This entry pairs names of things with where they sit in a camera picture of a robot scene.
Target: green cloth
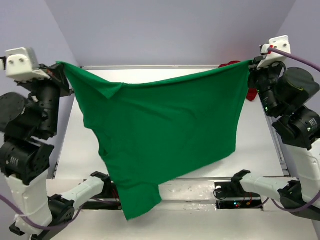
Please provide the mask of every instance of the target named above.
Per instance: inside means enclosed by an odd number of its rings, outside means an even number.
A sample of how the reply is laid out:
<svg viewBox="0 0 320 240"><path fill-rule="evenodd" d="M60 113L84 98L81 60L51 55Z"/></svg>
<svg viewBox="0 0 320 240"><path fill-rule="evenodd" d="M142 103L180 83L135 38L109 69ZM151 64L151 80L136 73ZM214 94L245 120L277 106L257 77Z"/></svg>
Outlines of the green cloth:
<svg viewBox="0 0 320 240"><path fill-rule="evenodd" d="M128 220L161 202L159 184L236 150L250 61L143 84L109 82L60 63Z"/></svg>

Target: red object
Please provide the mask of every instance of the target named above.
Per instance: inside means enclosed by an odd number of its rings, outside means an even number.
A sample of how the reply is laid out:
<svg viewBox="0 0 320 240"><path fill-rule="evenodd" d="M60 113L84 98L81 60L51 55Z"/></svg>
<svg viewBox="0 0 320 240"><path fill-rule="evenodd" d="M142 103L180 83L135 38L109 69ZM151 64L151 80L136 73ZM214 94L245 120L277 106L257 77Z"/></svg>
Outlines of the red object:
<svg viewBox="0 0 320 240"><path fill-rule="evenodd" d="M225 66L228 66L228 65L232 65L232 64L237 64L237 63L240 63L240 61L231 61L229 63L221 64L219 66L219 68L222 68L222 67L225 67ZM257 95L258 95L257 89L249 88L248 93L246 95L246 99L248 99L250 102L252 102L253 100L255 100Z"/></svg>

